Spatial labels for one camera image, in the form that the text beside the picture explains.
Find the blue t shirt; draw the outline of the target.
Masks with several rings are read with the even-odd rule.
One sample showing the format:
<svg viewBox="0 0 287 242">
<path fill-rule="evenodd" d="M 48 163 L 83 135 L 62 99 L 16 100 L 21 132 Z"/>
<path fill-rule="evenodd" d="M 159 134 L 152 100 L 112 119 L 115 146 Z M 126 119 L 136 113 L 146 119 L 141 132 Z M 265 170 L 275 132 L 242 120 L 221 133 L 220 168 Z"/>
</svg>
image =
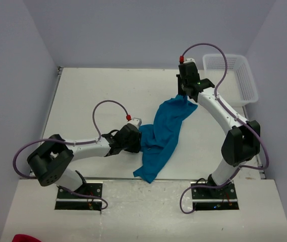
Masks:
<svg viewBox="0 0 287 242">
<path fill-rule="evenodd" d="M 186 96 L 177 95 L 159 106 L 152 124 L 139 128 L 142 166 L 133 172 L 134 177 L 149 184 L 156 179 L 177 147 L 183 121 L 197 107 Z"/>
</svg>

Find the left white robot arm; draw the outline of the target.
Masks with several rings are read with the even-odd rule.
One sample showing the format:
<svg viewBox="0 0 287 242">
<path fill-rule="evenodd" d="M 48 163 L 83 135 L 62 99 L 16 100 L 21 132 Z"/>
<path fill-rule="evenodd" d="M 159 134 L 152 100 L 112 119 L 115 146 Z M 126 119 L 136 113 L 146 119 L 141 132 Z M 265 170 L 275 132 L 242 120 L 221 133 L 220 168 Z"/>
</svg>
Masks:
<svg viewBox="0 0 287 242">
<path fill-rule="evenodd" d="M 85 180 L 76 171 L 68 168 L 72 161 L 91 157 L 109 157 L 121 151 L 138 153 L 141 149 L 141 120 L 134 118 L 113 135 L 103 134 L 96 141 L 67 141 L 60 135 L 46 139 L 27 158 L 35 177 L 43 187 L 55 184 L 69 190 L 75 198 L 86 194 Z"/>
</svg>

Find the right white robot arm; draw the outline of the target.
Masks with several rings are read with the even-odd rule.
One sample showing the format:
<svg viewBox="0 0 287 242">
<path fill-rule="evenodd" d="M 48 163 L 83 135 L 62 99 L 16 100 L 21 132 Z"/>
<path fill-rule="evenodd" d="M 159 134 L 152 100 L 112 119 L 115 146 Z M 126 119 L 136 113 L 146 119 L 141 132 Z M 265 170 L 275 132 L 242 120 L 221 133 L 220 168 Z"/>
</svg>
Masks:
<svg viewBox="0 0 287 242">
<path fill-rule="evenodd" d="M 257 121 L 248 121 L 239 116 L 222 96 L 215 92 L 209 79 L 201 79 L 193 59 L 179 64 L 178 94 L 188 97 L 204 107 L 218 122 L 225 134 L 221 147 L 222 161 L 208 177 L 207 193 L 212 198 L 220 197 L 226 184 L 241 165 L 251 160 L 260 151 L 260 135 Z"/>
</svg>

